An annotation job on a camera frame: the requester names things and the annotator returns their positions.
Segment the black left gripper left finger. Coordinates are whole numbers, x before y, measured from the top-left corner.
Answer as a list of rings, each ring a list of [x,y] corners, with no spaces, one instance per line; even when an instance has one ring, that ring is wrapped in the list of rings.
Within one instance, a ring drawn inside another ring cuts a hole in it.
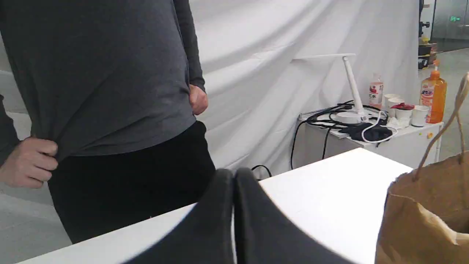
[[[233,173],[218,169],[203,197],[159,242],[129,264],[233,264]]]

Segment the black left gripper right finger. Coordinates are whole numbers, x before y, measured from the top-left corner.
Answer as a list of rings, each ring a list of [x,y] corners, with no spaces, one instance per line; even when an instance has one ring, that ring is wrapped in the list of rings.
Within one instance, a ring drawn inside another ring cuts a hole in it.
[[[250,169],[238,169],[234,178],[233,217],[238,264],[348,263],[288,219]]]

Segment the person's left hand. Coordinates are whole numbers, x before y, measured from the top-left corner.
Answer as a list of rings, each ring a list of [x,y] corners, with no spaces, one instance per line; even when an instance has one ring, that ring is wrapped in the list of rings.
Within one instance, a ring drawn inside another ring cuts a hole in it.
[[[206,92],[196,85],[190,85],[189,102],[195,116],[201,115],[208,108],[209,102]]]

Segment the person's right hand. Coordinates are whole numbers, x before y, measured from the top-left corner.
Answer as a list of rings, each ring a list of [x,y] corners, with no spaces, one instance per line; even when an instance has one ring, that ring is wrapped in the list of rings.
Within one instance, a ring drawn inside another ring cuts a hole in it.
[[[1,166],[1,182],[9,187],[41,188],[57,169],[58,146],[50,140],[28,137],[18,144]]]

